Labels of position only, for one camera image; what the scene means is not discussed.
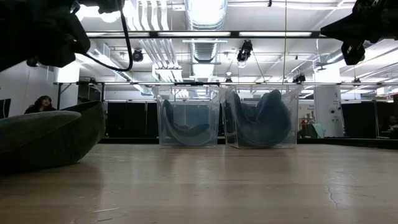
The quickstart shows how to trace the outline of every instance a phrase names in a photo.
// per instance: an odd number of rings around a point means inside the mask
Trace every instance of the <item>black cable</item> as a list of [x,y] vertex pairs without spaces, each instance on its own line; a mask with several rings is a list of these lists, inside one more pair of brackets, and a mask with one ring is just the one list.
[[98,59],[96,59],[96,58],[94,58],[94,57],[88,55],[87,53],[84,53],[84,54],[83,54],[84,56],[86,56],[86,57],[92,59],[92,60],[95,61],[96,63],[98,63],[98,64],[100,64],[100,65],[102,65],[102,66],[104,66],[104,67],[106,67],[106,68],[109,68],[109,69],[118,71],[118,72],[128,72],[128,71],[130,71],[131,68],[132,68],[132,50],[131,50],[129,32],[127,31],[126,18],[124,17],[124,14],[123,14],[123,1],[124,1],[124,0],[119,0],[119,10],[120,10],[120,18],[121,18],[121,20],[122,20],[124,38],[126,39],[127,51],[128,51],[128,54],[129,54],[129,66],[128,66],[127,68],[116,68],[116,67],[107,65],[107,64],[105,64],[105,63],[99,61]]

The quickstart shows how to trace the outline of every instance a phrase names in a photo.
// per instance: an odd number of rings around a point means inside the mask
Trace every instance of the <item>clear plastic bin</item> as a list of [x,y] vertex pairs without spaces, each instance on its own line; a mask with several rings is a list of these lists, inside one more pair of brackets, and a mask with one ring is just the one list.
[[220,90],[207,86],[153,87],[157,97],[160,146],[216,146]]
[[301,85],[236,85],[223,100],[226,144],[240,149],[295,147]]

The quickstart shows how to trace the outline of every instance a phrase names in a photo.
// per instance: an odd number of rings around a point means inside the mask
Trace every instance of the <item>person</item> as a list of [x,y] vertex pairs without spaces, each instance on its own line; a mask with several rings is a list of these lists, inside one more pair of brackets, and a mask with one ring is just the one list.
[[38,113],[45,111],[55,111],[56,109],[52,107],[52,100],[49,96],[41,96],[36,100],[34,105],[30,105],[29,108],[25,111],[25,114],[29,113]]
[[392,127],[397,124],[395,116],[388,116],[384,119],[381,131],[392,131]]

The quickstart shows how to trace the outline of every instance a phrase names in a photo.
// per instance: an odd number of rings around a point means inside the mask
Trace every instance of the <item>wooden table surface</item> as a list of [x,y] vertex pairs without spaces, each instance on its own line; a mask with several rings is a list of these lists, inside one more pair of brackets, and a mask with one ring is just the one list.
[[398,223],[398,151],[100,144],[0,176],[0,223]]

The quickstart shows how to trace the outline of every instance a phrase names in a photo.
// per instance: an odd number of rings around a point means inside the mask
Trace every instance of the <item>blue fabric object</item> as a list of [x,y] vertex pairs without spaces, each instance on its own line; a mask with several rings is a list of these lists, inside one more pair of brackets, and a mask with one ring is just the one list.
[[210,130],[209,124],[199,124],[193,128],[179,126],[174,122],[173,106],[168,100],[163,102],[162,114],[165,124],[162,131],[182,146],[202,146],[211,141],[214,133]]
[[317,132],[318,138],[325,138],[325,129],[322,124],[312,124],[312,126]]
[[264,95],[255,110],[242,103],[235,92],[227,96],[228,101],[233,104],[236,115],[239,146],[270,148],[281,143],[292,129],[290,111],[282,102],[279,90]]

